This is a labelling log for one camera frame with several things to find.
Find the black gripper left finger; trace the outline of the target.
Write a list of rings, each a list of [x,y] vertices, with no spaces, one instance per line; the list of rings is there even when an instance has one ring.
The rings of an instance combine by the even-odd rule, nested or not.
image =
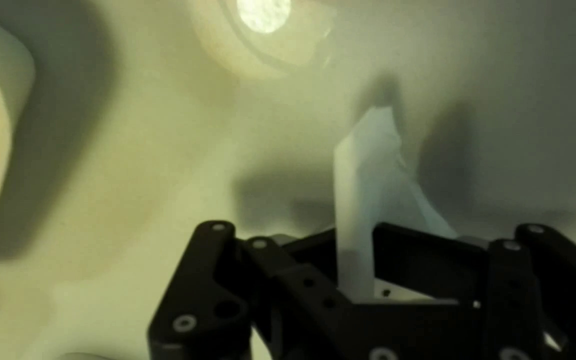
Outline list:
[[[395,360],[376,307],[336,288],[336,234],[282,244],[242,240],[229,223],[201,223],[146,331],[150,360]]]

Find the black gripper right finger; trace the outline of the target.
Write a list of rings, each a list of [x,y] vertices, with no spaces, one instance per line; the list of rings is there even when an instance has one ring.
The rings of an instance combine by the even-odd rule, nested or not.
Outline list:
[[[576,360],[576,244],[521,224],[483,247],[393,224],[371,232],[379,281],[426,295],[388,308],[401,360]]]

